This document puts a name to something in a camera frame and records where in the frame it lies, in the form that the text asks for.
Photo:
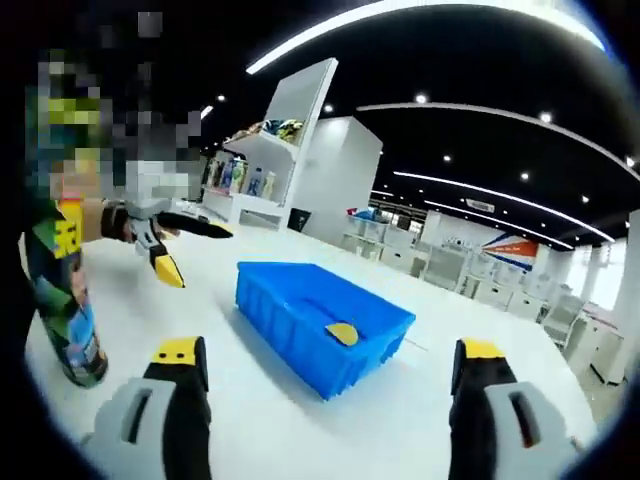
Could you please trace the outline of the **person's left hand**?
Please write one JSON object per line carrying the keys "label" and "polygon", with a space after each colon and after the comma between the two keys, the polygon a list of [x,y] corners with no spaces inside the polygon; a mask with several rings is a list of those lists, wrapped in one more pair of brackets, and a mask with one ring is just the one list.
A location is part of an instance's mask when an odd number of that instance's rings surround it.
{"label": "person's left hand", "polygon": [[88,243],[103,238],[133,243],[129,214],[120,201],[85,199],[82,204],[82,240]]}

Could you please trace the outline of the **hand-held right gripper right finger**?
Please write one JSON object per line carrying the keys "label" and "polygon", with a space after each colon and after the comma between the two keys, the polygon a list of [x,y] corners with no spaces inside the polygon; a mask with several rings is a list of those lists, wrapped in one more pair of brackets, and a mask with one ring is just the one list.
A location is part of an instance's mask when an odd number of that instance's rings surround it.
{"label": "hand-held right gripper right finger", "polygon": [[456,341],[451,396],[450,479],[557,479],[579,454],[559,410],[490,342]]}

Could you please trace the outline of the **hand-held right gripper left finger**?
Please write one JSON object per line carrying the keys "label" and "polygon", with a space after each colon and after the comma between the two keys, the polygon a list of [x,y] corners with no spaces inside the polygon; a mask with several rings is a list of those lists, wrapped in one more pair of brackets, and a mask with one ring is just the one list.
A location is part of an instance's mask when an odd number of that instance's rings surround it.
{"label": "hand-held right gripper left finger", "polygon": [[106,479],[210,479],[202,336],[169,339],[98,410],[82,452]]}

